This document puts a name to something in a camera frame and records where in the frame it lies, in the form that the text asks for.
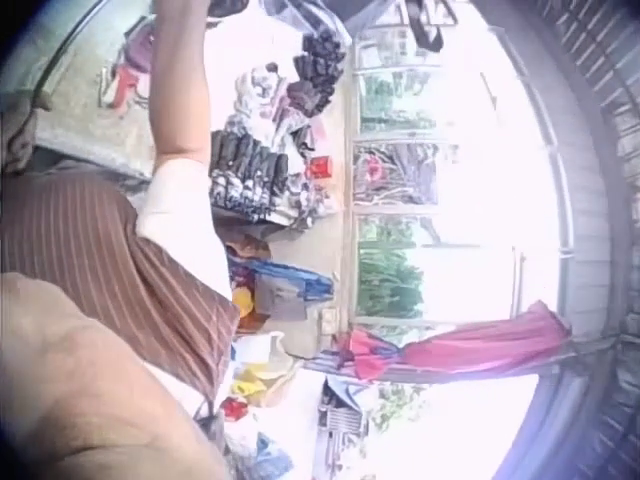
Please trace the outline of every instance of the person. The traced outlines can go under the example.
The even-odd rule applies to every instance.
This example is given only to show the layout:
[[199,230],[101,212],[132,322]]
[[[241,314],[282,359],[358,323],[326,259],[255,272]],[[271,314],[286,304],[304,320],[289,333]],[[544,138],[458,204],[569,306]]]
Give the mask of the person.
[[238,323],[209,203],[209,0],[154,7],[140,212],[86,174],[3,179],[0,420],[44,478],[226,474],[174,388],[213,402]]

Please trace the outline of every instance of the red umbrella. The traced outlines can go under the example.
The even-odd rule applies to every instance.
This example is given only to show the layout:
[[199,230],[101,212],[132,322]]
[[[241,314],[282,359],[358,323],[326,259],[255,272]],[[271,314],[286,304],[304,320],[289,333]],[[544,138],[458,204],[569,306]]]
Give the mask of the red umbrella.
[[566,344],[570,331],[542,302],[510,320],[473,323],[397,347],[355,329],[347,342],[358,378],[379,378],[394,363],[438,373],[502,374],[546,360]]

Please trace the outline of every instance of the window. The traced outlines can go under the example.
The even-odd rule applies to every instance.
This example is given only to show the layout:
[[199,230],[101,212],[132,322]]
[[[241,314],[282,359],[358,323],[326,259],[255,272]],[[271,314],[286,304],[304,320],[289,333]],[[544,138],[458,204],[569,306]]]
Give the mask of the window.
[[[558,275],[535,92],[501,34],[471,4],[449,3],[459,24],[443,27],[440,54],[417,47],[404,2],[353,46],[350,320],[399,345],[508,319]],[[428,5],[425,23],[454,23]]]

